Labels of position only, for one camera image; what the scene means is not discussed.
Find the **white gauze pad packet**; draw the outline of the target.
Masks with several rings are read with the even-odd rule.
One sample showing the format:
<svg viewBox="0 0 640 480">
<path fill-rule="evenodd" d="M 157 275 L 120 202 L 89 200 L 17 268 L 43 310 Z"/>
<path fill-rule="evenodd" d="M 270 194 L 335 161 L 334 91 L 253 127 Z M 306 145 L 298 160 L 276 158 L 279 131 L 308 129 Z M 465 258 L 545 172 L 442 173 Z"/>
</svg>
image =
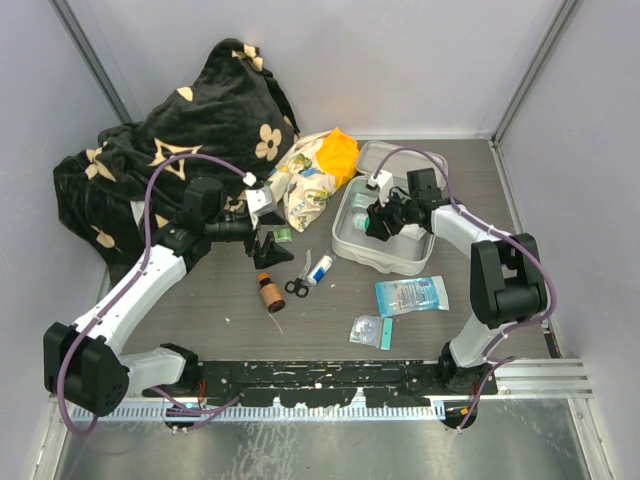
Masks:
<svg viewBox="0 0 640 480">
<path fill-rule="evenodd" d="M 421 241 L 427 235 L 427 230 L 418 224 L 404 225 L 399 232 L 399 236 L 408 238 L 413 241 Z"/>
</svg>

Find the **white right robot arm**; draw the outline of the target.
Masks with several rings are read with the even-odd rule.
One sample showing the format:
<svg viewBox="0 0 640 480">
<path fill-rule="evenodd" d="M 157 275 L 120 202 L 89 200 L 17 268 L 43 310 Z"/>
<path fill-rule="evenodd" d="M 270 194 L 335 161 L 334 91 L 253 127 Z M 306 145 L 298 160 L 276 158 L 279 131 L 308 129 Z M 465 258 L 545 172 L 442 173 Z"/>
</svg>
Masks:
<svg viewBox="0 0 640 480">
<path fill-rule="evenodd" d="M 479 220 L 454 198 L 443 197 L 432 168 L 410 171 L 407 178 L 406 190 L 395 186 L 385 170 L 367 179 L 366 187 L 377 200 L 367 207 L 365 233 L 387 241 L 404 227 L 416 225 L 469 259 L 472 316 L 445 344 L 436 367 L 442 388 L 459 394 L 488 365 L 509 328 L 547 308 L 545 276 L 531 235 L 505 233 Z"/>
</svg>

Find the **bagged teal plaster strips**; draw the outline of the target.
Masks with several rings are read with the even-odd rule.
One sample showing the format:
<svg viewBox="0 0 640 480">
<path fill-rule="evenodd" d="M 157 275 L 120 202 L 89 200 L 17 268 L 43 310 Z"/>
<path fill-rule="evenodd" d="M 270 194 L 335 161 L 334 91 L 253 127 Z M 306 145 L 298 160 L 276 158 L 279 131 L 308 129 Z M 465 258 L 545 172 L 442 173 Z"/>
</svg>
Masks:
<svg viewBox="0 0 640 480">
<path fill-rule="evenodd" d="M 366 210 L 368 206 L 373 204 L 375 201 L 375 197 L 358 192 L 351 198 L 350 207 L 354 210 Z"/>
</svg>

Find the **grey medicine kit case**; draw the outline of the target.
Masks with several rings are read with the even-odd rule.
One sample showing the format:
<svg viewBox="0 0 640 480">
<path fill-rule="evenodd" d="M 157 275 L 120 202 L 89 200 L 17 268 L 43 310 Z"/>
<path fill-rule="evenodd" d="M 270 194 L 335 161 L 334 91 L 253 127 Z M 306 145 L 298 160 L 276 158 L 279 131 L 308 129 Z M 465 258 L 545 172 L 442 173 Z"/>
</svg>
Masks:
<svg viewBox="0 0 640 480">
<path fill-rule="evenodd" d="M 369 266 L 380 273 L 416 276 L 423 271 L 431 256 L 435 237 L 415 226 L 380 240 L 367 234 L 373 224 L 367 208 L 379 198 L 376 190 L 368 188 L 371 174 L 377 169 L 382 176 L 392 177 L 393 192 L 407 192 L 407 173 L 435 165 L 415 151 L 393 151 L 397 147 L 382 141 L 369 141 L 360 149 L 356 160 L 358 175 L 344 187 L 332 225 L 333 252 L 346 260 Z"/>
</svg>

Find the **white bottle green label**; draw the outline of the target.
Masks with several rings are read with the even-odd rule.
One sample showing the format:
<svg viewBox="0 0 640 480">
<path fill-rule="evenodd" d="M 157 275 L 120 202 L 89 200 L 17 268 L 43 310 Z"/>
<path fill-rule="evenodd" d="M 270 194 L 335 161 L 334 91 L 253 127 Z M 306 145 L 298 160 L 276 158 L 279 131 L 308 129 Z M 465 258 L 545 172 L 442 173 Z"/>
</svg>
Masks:
<svg viewBox="0 0 640 480">
<path fill-rule="evenodd" d="M 356 213 L 353 215 L 352 225 L 355 230 L 365 232 L 369 227 L 370 219 L 367 213 Z"/>
</svg>

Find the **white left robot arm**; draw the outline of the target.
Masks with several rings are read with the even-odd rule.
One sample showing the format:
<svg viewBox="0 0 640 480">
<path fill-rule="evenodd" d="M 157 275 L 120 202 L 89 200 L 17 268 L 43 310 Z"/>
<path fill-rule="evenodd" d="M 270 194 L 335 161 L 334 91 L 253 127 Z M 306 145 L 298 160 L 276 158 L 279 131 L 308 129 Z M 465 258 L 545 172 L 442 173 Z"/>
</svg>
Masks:
<svg viewBox="0 0 640 480">
<path fill-rule="evenodd" d="M 134 329 L 156 302 L 218 242 L 240 242 L 256 269 L 294 256 L 261 239 L 261 225 L 281 225 L 269 187 L 248 188 L 246 209 L 226 209 L 226 193 L 216 178 L 196 178 L 186 188 L 178 214 L 151 236 L 151 245 L 113 290 L 72 324 L 54 323 L 44 334 L 46 390 L 99 416 L 110 414 L 128 395 L 168 387 L 178 396 L 200 384 L 198 356 L 164 343 L 143 353 L 123 354 Z"/>
</svg>

